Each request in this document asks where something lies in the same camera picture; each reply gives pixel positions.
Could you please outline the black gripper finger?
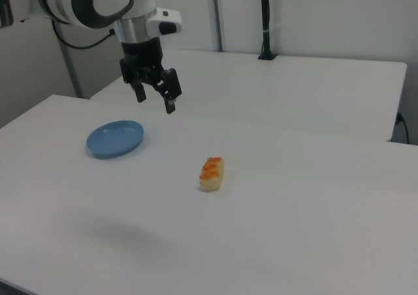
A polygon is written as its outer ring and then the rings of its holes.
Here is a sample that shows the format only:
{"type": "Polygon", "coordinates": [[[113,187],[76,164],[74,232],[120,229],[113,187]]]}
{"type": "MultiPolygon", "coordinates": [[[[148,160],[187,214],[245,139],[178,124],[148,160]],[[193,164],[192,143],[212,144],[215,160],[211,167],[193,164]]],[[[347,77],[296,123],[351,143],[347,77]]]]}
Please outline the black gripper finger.
{"type": "Polygon", "coordinates": [[[131,82],[131,87],[135,92],[138,102],[143,102],[146,100],[146,93],[144,90],[144,86],[142,85],[142,80],[140,78],[133,78],[131,82]]]}
{"type": "Polygon", "coordinates": [[[174,68],[164,70],[154,89],[163,97],[166,113],[173,113],[176,110],[176,99],[182,94],[176,70],[174,68]]]}

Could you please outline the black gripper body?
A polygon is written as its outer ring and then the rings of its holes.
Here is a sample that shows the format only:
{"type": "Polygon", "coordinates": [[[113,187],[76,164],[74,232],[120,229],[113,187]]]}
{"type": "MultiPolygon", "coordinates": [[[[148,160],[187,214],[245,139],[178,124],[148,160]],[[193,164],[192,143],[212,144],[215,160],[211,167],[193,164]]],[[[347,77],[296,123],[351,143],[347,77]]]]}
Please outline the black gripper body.
{"type": "Polygon", "coordinates": [[[141,43],[122,43],[124,58],[120,60],[123,81],[131,84],[135,80],[157,85],[162,80],[164,68],[161,64],[163,51],[160,38],[141,43]]]}

